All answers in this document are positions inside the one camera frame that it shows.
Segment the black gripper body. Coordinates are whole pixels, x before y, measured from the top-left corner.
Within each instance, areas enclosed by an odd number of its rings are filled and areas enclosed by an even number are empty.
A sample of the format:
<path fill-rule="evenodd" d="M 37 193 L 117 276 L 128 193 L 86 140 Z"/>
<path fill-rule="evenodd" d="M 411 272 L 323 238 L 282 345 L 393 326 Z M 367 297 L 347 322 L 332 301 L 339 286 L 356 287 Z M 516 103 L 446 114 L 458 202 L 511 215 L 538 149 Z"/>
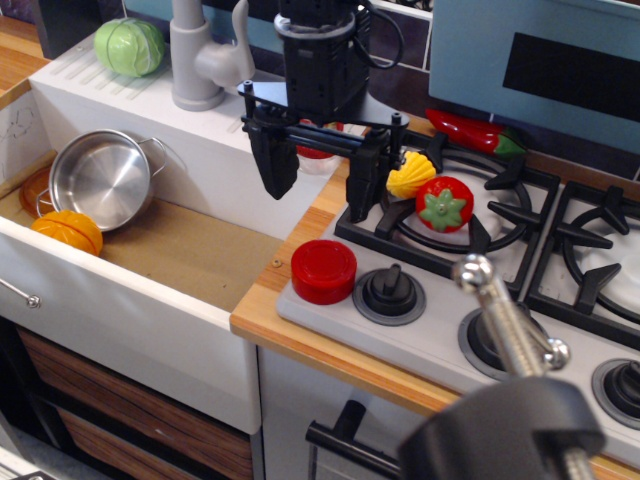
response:
<path fill-rule="evenodd" d="M 248 136 L 254 123 L 284 129 L 296 147 L 350 158 L 362 145 L 374 144 L 388 163 L 399 162 L 408 119 L 369 91 L 371 70 L 397 64 L 370 54 L 375 17 L 388 18 L 378 9 L 280 10 L 274 28 L 283 42 L 284 79 L 238 86 Z"/>

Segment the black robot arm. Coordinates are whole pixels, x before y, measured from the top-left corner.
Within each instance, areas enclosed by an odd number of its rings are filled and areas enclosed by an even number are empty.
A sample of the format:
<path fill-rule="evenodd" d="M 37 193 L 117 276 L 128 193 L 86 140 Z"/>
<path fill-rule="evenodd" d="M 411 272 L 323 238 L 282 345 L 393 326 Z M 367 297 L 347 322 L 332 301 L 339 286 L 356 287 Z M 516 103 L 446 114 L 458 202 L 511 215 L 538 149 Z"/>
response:
<path fill-rule="evenodd" d="M 297 150 L 350 161 L 346 201 L 354 223 L 380 201 L 402 159 L 407 115 L 369 92 L 371 19 L 368 1 L 282 1 L 274 27 L 284 44 L 282 82 L 245 81 L 243 129 L 266 191 L 275 199 L 297 179 Z"/>

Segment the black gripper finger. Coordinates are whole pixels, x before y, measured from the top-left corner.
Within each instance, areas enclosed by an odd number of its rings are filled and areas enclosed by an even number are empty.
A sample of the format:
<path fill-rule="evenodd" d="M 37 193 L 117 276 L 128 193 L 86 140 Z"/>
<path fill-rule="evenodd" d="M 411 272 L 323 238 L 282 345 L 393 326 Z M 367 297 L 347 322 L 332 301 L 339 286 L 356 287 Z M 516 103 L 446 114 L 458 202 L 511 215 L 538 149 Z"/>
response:
<path fill-rule="evenodd" d="M 249 125 L 252 153 L 267 193 L 280 200 L 297 180 L 299 159 L 296 146 L 282 128 Z"/>
<path fill-rule="evenodd" d="M 362 145 L 350 157 L 346 182 L 346 200 L 350 221 L 364 221 L 371 208 L 380 201 L 388 177 L 388 159 L 380 146 Z"/>

